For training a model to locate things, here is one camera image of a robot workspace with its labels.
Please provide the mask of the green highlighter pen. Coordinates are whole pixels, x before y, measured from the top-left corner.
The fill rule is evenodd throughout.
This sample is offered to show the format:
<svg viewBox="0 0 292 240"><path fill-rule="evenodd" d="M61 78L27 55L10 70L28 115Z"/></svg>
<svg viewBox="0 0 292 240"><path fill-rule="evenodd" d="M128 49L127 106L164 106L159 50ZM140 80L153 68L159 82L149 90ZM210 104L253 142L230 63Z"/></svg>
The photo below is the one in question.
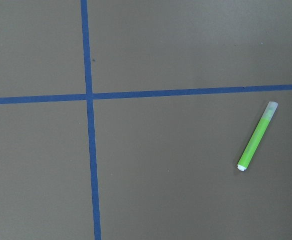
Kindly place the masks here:
<svg viewBox="0 0 292 240"><path fill-rule="evenodd" d="M244 172L247 170L260 142L261 139L274 115L276 109L278 107L278 103L274 101L270 101L266 106L263 115L261 116L241 158L237 163L237 169Z"/></svg>

